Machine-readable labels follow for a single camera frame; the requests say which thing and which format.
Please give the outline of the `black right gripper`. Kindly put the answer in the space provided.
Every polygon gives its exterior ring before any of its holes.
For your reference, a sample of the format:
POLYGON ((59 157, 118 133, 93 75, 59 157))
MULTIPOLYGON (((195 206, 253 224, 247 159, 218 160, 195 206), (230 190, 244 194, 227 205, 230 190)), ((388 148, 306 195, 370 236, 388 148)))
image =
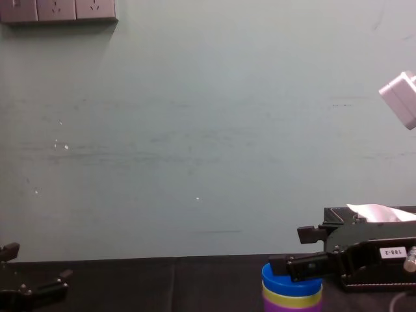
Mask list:
POLYGON ((297 229, 301 244, 326 242, 326 252, 271 255, 273 275, 293 282, 312 279, 341 281, 362 268, 402 267, 415 247, 415 222, 359 223, 332 232, 325 224, 297 229))

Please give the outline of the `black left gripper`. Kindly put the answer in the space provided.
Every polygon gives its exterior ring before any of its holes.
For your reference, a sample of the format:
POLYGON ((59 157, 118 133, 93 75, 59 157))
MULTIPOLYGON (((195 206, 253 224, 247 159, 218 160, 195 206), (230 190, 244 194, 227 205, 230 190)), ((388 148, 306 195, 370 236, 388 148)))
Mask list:
MULTIPOLYGON (((16 259, 20 244, 13 242, 0 247, 0 262, 16 259)), ((1 311, 32 311, 31 302, 59 301, 65 299, 69 280, 73 276, 72 270, 64 270, 51 281, 30 286, 22 283, 18 291, 1 291, 1 311)))

